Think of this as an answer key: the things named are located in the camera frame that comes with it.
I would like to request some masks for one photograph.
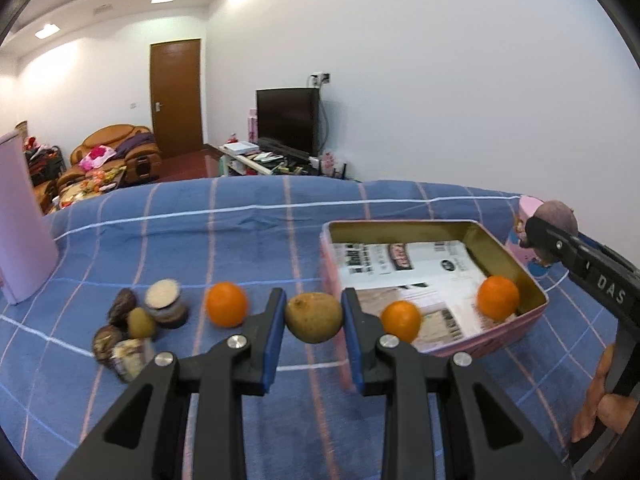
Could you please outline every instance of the wooden door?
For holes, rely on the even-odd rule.
[[[200,40],[151,45],[151,117],[162,158],[202,149]]]

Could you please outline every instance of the kiwi fruit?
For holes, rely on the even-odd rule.
[[[306,292],[289,300],[284,319],[289,331],[300,341],[323,343],[342,327],[342,306],[324,292]]]
[[[156,335],[156,322],[142,307],[136,307],[127,316],[127,329],[132,339],[152,338]]]

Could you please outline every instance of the pink cloth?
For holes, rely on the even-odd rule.
[[[104,148],[104,153],[101,156],[92,156],[94,153],[98,153],[95,150],[98,148]],[[89,152],[89,154],[80,161],[80,166],[85,171],[97,170],[101,168],[102,165],[109,160],[113,155],[116,154],[116,150],[110,148],[109,146],[96,146],[94,149]]]
[[[106,146],[96,146],[89,152],[89,157],[98,158],[99,156],[103,156],[107,152]]]

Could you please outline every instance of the black tv screen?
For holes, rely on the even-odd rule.
[[[258,143],[318,156],[318,88],[277,88],[256,94]]]

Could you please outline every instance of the blue gripper pad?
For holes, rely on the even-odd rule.
[[[360,341],[358,339],[358,332],[355,327],[354,313],[353,309],[359,310],[360,303],[356,300],[353,304],[353,297],[348,293],[347,290],[342,292],[342,297],[340,298],[340,302],[342,303],[342,312],[344,316],[343,328],[344,328],[344,338],[347,343],[347,352],[349,354],[349,365],[351,367],[351,377],[353,379],[353,384],[355,384],[356,388],[361,394],[364,394],[365,383],[364,383],[364,375],[362,371],[363,367],[363,359],[362,359],[362,350],[360,349]]]
[[[276,377],[276,368],[280,359],[280,346],[284,332],[284,307],[287,304],[287,295],[281,288],[274,288],[269,296],[267,308],[262,314],[266,320],[271,319],[269,335],[264,346],[264,359],[262,362],[262,386],[268,392]]]

